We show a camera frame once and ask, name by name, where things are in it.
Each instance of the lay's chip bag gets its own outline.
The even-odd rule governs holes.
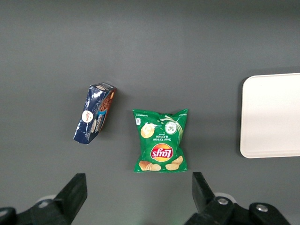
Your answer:
[[[187,113],[188,109],[173,115],[133,110],[142,153],[134,172],[177,173],[188,169],[182,149],[179,147]]]

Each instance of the white plate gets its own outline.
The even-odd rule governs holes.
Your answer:
[[[300,73],[252,76],[242,98],[242,155],[300,156]]]

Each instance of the lay's logo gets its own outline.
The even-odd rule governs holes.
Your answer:
[[[151,151],[151,157],[158,162],[168,161],[173,156],[173,149],[167,144],[157,144]]]

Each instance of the snack package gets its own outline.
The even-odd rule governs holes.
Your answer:
[[[91,85],[82,116],[75,131],[74,140],[89,144],[102,129],[116,88],[107,83]]]
[[[133,110],[142,153],[134,172],[176,173],[188,169],[182,149],[179,147],[187,113],[188,109],[174,115]]]

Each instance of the cookie package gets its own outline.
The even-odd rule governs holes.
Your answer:
[[[107,83],[91,85],[73,139],[89,144],[101,131],[116,88]]]

